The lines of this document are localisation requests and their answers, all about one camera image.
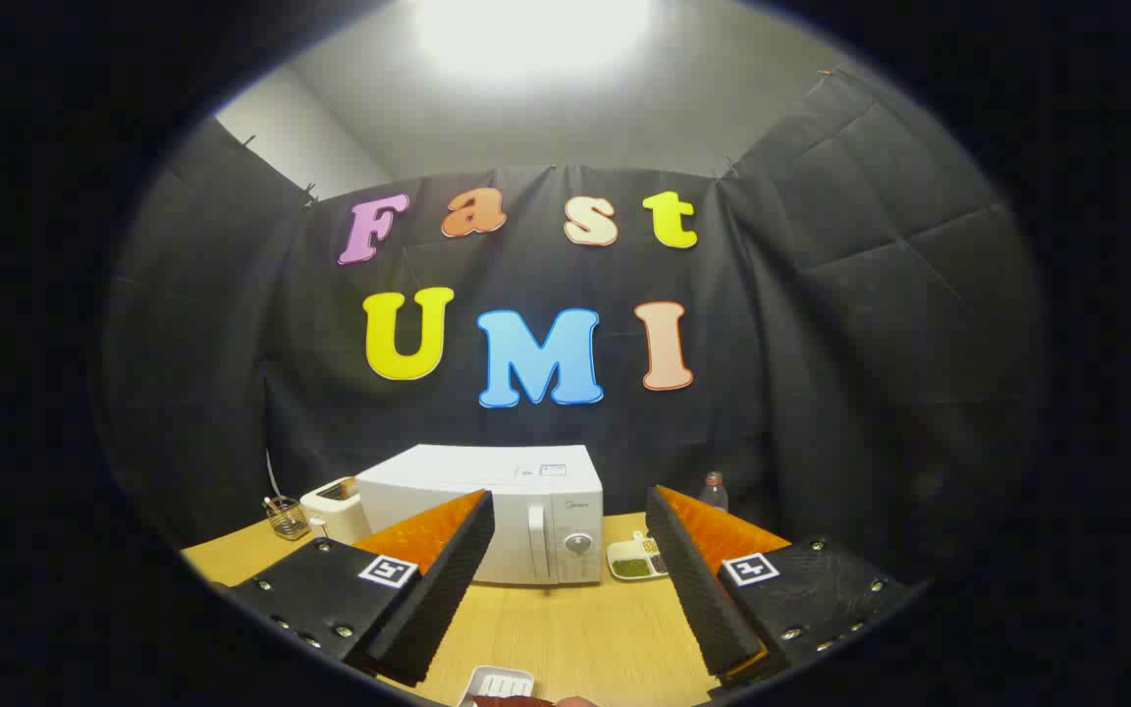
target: plastic bottle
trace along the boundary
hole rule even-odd
[[[723,474],[710,472],[705,475],[705,488],[697,500],[708,502],[715,509],[726,510],[726,489],[723,488]]]

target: yellow letter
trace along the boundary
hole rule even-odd
[[[679,193],[663,191],[644,200],[645,209],[651,209],[651,232],[657,241],[672,248],[696,245],[696,232],[683,230],[680,216],[691,216],[692,205],[679,200]]]
[[[405,303],[398,292],[381,292],[364,299],[369,327],[364,330],[364,357],[373,372],[390,380],[417,380],[430,376],[443,357],[443,308],[452,301],[451,287],[428,286],[413,301],[421,304],[421,347],[413,356],[396,353],[396,309]]]
[[[458,238],[474,232],[491,233],[502,227],[508,216],[500,210],[500,190],[480,187],[459,192],[448,204],[451,214],[443,219],[443,235]]]
[[[566,238],[579,245],[610,245],[619,239],[619,227],[606,216],[614,205],[605,198],[573,197],[566,202]]]

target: black backdrop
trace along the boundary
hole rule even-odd
[[[580,166],[381,184],[302,207],[300,190],[215,121],[154,184],[107,317],[107,425],[127,491],[180,545],[259,517],[264,450],[301,495],[417,442],[585,443],[606,514],[720,471],[735,515],[830,533],[914,580],[978,540],[1028,465],[1045,380],[1045,304],[1024,236],[924,109],[837,67],[723,179]],[[502,192],[507,223],[444,238],[459,192]],[[674,191],[697,245],[673,249],[644,198]],[[406,193],[377,255],[338,265],[352,207]],[[562,207],[606,197],[619,241],[570,242]],[[365,296],[448,286],[443,357],[391,381],[365,362]],[[632,309],[679,301],[696,380],[646,390]],[[480,406],[476,318],[513,309],[538,340],[593,309],[587,406]]]

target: wire basket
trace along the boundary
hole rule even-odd
[[[278,537],[300,540],[309,534],[309,520],[304,518],[304,510],[294,498],[275,497],[273,505],[266,507],[265,514],[269,516],[269,526]]]

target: food tray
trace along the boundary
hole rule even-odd
[[[610,574],[621,581],[654,580],[657,577],[667,577],[668,574],[657,549],[657,542],[651,537],[645,537],[641,532],[632,533],[631,540],[612,543],[606,548],[605,555]],[[646,574],[634,574],[632,569]]]
[[[457,707],[475,707],[470,696],[480,697],[530,697],[535,688],[535,676],[526,671],[511,667],[477,666],[470,673],[470,684],[461,693]]]

